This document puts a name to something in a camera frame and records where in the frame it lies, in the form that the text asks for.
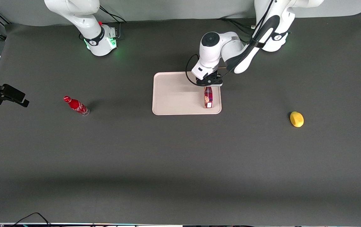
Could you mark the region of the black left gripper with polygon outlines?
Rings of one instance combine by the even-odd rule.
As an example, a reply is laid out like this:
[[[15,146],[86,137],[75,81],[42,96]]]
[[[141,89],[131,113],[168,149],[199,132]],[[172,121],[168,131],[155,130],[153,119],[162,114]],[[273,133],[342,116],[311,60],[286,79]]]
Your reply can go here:
[[[212,87],[212,91],[214,91],[215,87],[222,86],[222,75],[218,72],[213,72],[203,79],[196,78],[196,84],[202,86],[204,92],[206,92],[207,87]]]

